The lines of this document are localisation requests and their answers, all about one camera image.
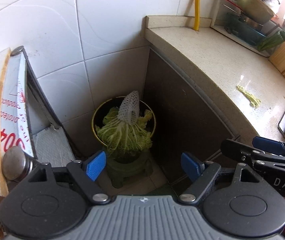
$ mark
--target tiled floor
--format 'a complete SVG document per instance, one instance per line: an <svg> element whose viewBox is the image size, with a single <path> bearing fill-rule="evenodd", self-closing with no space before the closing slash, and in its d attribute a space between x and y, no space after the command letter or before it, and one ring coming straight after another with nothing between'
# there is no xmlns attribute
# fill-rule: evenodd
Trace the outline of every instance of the tiled floor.
<svg viewBox="0 0 285 240"><path fill-rule="evenodd" d="M157 163L151 159L153 173L146 177L143 174L131 177L125 181L122 188L114 188L105 170L97 178L99 186L109 195L145 195L167 183L164 173Z"/></svg>

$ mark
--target countertop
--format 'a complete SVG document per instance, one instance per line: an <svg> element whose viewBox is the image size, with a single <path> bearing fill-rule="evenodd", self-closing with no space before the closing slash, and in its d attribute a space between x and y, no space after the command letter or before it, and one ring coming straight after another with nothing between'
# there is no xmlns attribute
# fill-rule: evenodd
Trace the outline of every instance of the countertop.
<svg viewBox="0 0 285 240"><path fill-rule="evenodd" d="M211 28L151 28L145 38L206 93L244 143L256 135L284 140L277 125L285 111L285 78L267 58ZM260 106L250 106L237 85L259 98Z"/></svg>

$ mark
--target gray ribbed plate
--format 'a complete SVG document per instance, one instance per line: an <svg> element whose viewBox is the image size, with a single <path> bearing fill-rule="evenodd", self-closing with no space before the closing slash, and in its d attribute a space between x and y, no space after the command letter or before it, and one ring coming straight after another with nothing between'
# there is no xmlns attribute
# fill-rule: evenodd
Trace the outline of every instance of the gray ribbed plate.
<svg viewBox="0 0 285 240"><path fill-rule="evenodd" d="M7 240L17 239L9 236ZM95 206L85 221L57 240L232 240L202 218L198 209L183 206L171 196L117 196ZM272 240L284 240L273 236Z"/></svg>

